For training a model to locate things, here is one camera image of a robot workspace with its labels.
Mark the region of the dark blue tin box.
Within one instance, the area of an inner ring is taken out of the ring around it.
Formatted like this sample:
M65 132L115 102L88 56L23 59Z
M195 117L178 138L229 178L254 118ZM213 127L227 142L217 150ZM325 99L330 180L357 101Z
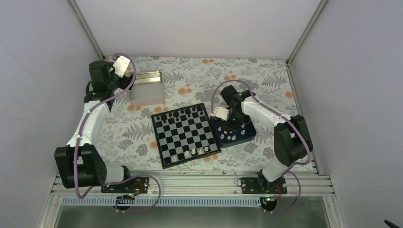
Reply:
M236 131L228 131L224 128L224 121L217 117L210 117L213 125L213 132L218 137L221 148L228 148L238 144L252 141L257 131L249 116L245 116L241 121L241 126Z

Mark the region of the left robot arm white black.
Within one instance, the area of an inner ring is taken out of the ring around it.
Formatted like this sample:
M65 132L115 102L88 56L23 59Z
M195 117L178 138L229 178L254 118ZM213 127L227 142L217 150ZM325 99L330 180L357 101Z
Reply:
M96 149L106 117L110 113L115 90L125 89L133 77L125 76L130 60L120 56L115 62L98 60L89 64L91 80L86 86L84 111L72 138L64 147L57 147L54 158L67 189L101 186L107 181L120 192L132 187L132 179L122 167L107 167Z

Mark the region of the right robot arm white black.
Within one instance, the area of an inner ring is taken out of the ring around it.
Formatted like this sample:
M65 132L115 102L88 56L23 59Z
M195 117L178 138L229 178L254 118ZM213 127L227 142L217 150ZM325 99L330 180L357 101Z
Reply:
M248 117L273 127L275 158L258 172L257 177L257 186L262 193L270 193L278 186L279 179L297 160L304 157L310 160L313 144L304 117L283 114L259 100L253 92L239 93L232 85L224 87L220 95L228 107L223 114L218 109L213 113L223 120L226 130L243 131Z

